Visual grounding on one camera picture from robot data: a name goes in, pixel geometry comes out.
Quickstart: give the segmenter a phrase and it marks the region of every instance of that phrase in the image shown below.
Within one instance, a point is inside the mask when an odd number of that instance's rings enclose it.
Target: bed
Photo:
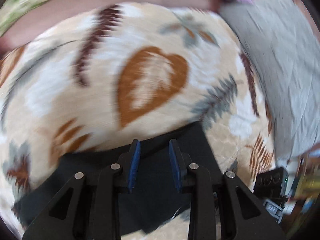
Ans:
[[[290,62],[295,82],[290,79],[284,86],[272,84],[279,83],[281,70],[284,79],[288,76],[288,59],[279,60],[279,47],[268,45],[273,39],[265,36],[266,47],[259,47],[261,37],[254,36],[270,28],[263,25],[267,21],[259,9],[266,0],[255,0],[256,11],[249,5],[225,5],[222,17],[213,12],[221,0],[71,0],[76,7],[67,1],[37,7],[5,27],[0,38],[5,55],[0,73],[0,216],[18,238],[28,225],[19,223],[13,204],[42,184],[68,152],[108,150],[200,121],[221,171],[236,171],[252,190],[258,173],[318,142],[320,75],[314,62],[319,43],[292,0],[272,0],[268,7],[272,12],[275,5],[285,4],[282,9],[297,16],[293,24],[289,18],[279,21],[289,30],[299,22],[303,35],[295,38],[305,41],[301,46],[308,38],[309,60]],[[51,17],[62,4],[65,10]],[[45,19],[32,22],[35,15]],[[240,19],[250,27],[238,27]],[[19,32],[21,26],[31,31]],[[261,56],[268,49],[277,64]],[[295,72],[299,62],[306,65],[299,71],[311,73],[303,80]],[[289,93],[308,81],[306,100]],[[279,91],[289,99],[281,105],[283,98],[274,96]],[[304,110],[299,112],[301,102]],[[291,115],[285,114],[288,109]],[[305,117],[310,113],[313,126]],[[286,126],[280,122],[284,116]],[[302,141],[305,133],[308,139]],[[123,238],[184,239],[186,217],[188,211],[149,235],[135,232]]]

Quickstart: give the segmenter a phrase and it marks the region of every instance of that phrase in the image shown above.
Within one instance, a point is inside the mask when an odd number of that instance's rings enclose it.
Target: brown leaf print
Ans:
[[[70,146],[67,148],[66,152],[75,152],[78,150],[81,145],[91,136],[91,134],[85,134],[83,136],[80,136],[79,138],[75,139],[73,143],[70,144]]]
[[[265,107],[266,107],[266,116],[268,118],[268,135],[270,135],[271,131],[272,131],[272,117],[270,114],[270,110],[269,110],[269,106],[267,103],[267,100],[265,101]]]
[[[58,131],[55,134],[55,138],[57,138],[60,134],[62,134],[70,125],[72,125],[75,121],[77,120],[77,118],[73,118],[71,120],[69,120],[68,122],[66,122],[64,125],[62,125]]]
[[[134,54],[124,67],[118,83],[120,126],[156,109],[187,82],[188,63],[177,54],[164,54],[146,47]]]
[[[77,137],[77,133],[84,128],[84,125],[72,127],[76,120],[77,118],[70,119],[68,122],[61,125],[52,137],[49,136],[48,139],[51,140],[49,153],[50,167],[56,165],[59,158],[64,154],[77,151],[90,138],[91,133]],[[46,128],[38,128],[37,131],[41,131],[41,134],[45,136],[50,134]],[[96,147],[91,147],[86,150],[95,150],[95,148]]]
[[[67,131],[64,134],[64,136],[62,137],[60,144],[64,144],[68,140],[72,139],[75,136],[75,134],[77,132],[79,132],[83,127],[84,127],[83,125],[80,125],[80,126],[74,127],[71,130]]]
[[[1,66],[0,66],[0,87],[4,84],[4,82],[7,80],[8,76],[14,70],[17,63],[19,62],[24,49],[26,46],[21,46],[17,49],[15,49],[13,52],[11,52],[6,58],[1,60]]]
[[[19,165],[16,168],[9,169],[6,173],[6,176],[11,179],[14,177],[16,179],[15,186],[20,189],[23,187],[24,191],[30,189],[29,184],[29,166],[28,166],[28,155],[21,156]]]
[[[188,29],[188,28],[185,28],[185,29],[188,32],[188,34],[190,35],[190,37],[194,39],[195,34],[190,29]]]
[[[87,152],[95,152],[97,150],[97,146],[93,146],[87,149],[84,149],[83,151],[81,151],[82,153],[87,153]]]
[[[89,55],[92,53],[92,50],[97,47],[98,43],[101,42],[101,38],[109,37],[113,27],[118,26],[119,19],[121,18],[121,11],[118,10],[118,8],[118,5],[112,5],[100,11],[98,15],[98,25],[84,43],[84,46],[74,63],[74,77],[77,83],[82,87],[89,85],[87,77],[84,75]]]
[[[204,32],[204,31],[199,31],[199,35],[202,37],[202,39],[216,44],[216,42],[213,40],[213,38],[208,33]]]
[[[263,145],[262,136],[259,134],[253,146],[246,145],[252,149],[249,163],[252,180],[255,180],[258,173],[265,172],[271,168],[273,152],[269,152]]]
[[[247,80],[248,80],[248,86],[249,86],[249,91],[250,91],[250,96],[251,96],[251,105],[252,105],[252,110],[253,113],[259,117],[259,112],[258,112],[258,107],[257,107],[257,102],[256,102],[256,89],[254,86],[254,77],[253,77],[253,70],[252,70],[252,66],[250,63],[250,60],[248,59],[248,57],[246,56],[246,54],[241,53],[240,54],[240,58],[242,60],[242,63],[244,65],[244,69],[245,69],[245,74],[247,76]]]
[[[181,28],[182,28],[182,25],[180,23],[174,23],[169,26],[169,30],[171,31],[178,30]]]

